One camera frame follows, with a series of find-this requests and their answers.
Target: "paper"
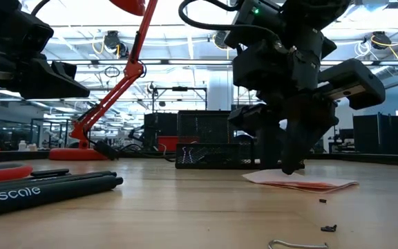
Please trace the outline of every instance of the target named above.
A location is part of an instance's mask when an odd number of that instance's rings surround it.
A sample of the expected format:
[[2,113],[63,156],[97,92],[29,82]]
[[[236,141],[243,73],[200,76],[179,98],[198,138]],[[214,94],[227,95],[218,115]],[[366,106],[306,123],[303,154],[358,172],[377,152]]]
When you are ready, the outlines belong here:
[[267,169],[242,175],[247,180],[277,187],[286,187],[306,192],[328,193],[343,189],[350,185],[359,184],[357,181],[324,178],[318,176],[303,176],[297,173],[284,174],[281,169]]

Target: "wooden table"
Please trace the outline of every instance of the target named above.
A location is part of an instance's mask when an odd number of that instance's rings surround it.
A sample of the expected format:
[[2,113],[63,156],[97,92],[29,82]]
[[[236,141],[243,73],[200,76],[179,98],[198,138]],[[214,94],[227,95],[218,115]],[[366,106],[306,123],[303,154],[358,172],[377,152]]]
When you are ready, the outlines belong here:
[[[1,215],[0,248],[255,249],[272,239],[398,248],[398,166],[308,161],[304,174],[360,182],[322,195],[255,185],[240,176],[247,171],[175,169],[158,159],[31,163],[36,170],[69,168],[74,174],[112,170],[124,184]],[[334,224],[335,233],[320,231]]]

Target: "table surface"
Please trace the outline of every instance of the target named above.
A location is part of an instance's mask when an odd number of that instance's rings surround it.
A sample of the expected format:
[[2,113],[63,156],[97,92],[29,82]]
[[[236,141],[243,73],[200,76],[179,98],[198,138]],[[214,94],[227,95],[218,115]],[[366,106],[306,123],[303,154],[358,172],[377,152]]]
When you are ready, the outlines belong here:
[[[175,169],[159,159],[32,160],[35,170],[111,170],[114,191],[0,215],[0,248],[398,248],[398,166],[309,160],[301,174],[359,181],[331,194],[256,185],[243,170]],[[319,199],[327,199],[326,204]],[[320,227],[337,224],[334,233]]]

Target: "metal wire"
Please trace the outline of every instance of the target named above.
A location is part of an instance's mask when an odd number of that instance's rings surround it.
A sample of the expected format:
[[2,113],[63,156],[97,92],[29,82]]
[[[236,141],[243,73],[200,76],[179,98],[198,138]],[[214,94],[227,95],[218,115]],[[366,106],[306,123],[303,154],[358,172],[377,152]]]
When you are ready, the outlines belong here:
[[298,245],[298,244],[291,244],[284,241],[280,241],[278,239],[272,240],[268,243],[268,249],[273,249],[274,244],[279,244],[282,246],[286,246],[289,248],[303,248],[303,249],[328,249],[328,245],[325,243],[324,245],[313,246],[313,245]]

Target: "red desk lamp arm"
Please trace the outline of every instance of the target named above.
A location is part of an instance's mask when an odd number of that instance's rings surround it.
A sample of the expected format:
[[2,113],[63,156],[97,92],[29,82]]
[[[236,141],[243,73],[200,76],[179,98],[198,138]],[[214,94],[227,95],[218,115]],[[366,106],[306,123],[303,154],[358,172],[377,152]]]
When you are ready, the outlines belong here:
[[70,137],[79,139],[79,148],[88,148],[86,133],[143,73],[143,65],[138,62],[139,54],[144,44],[146,33],[149,29],[150,21],[153,17],[157,3],[158,0],[149,0],[149,4],[144,13],[144,18],[142,19],[142,23],[136,33],[135,43],[131,49],[129,60],[124,69],[124,78],[116,84],[116,86],[107,94],[107,96],[101,100],[98,105],[94,106],[82,117],[74,121],[73,125],[75,128],[70,133]]

